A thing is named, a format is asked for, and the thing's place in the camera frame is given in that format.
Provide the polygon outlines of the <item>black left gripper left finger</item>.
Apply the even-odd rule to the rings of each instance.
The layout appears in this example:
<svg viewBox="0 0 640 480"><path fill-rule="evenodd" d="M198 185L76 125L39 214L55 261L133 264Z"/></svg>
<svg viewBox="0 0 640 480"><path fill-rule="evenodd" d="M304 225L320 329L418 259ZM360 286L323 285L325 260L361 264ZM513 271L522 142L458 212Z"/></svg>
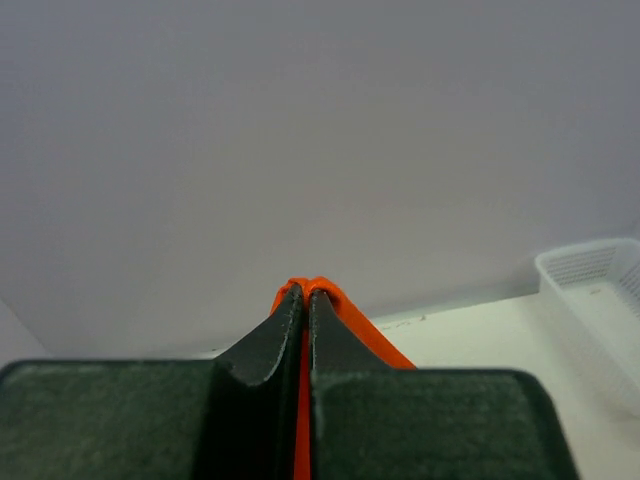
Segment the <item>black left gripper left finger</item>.
<svg viewBox="0 0 640 480"><path fill-rule="evenodd" d="M30 360L1 372L5 479L289 479L304 296L208 360Z"/></svg>

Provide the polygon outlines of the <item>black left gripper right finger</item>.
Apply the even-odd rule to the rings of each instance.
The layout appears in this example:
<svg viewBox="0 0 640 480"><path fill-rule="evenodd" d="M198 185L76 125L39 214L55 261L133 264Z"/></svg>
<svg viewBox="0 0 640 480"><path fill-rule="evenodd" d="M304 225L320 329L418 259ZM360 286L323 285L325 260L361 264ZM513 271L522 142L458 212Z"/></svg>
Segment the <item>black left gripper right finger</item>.
<svg viewBox="0 0 640 480"><path fill-rule="evenodd" d="M337 366L315 335L315 479L575 479L578 470L541 383L513 369Z"/></svg>

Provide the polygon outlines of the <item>orange t shirt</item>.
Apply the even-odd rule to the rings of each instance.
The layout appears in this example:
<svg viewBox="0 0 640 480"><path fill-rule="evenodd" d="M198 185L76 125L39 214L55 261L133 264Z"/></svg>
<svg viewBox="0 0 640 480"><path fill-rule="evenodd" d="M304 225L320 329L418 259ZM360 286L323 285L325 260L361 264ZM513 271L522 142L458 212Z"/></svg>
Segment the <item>orange t shirt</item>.
<svg viewBox="0 0 640 480"><path fill-rule="evenodd" d="M271 309L276 310L288 291L295 286L302 290L303 311L308 314L308 325L303 328L299 361L293 459L293 478L300 480L312 477L310 374L313 349L318 343L315 335L319 329L326 327L328 332L321 338L327 340L331 348L337 348L343 353L338 359L339 368L353 370L358 362L374 369L413 369L415 365L370 322L337 285L324 277L289 279L278 290Z"/></svg>

